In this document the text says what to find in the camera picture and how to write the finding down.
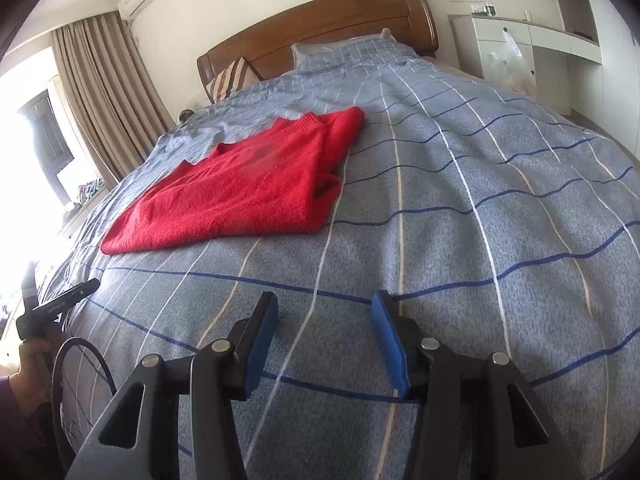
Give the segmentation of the person's left hand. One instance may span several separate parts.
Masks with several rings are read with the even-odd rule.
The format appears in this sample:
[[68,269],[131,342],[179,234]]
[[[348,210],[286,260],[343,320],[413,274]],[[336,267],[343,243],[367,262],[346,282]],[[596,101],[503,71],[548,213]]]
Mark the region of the person's left hand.
[[25,417],[32,416],[40,405],[49,402],[49,387],[40,378],[36,356],[50,350],[50,341],[42,338],[27,339],[18,348],[20,367],[10,376],[10,385],[17,406]]

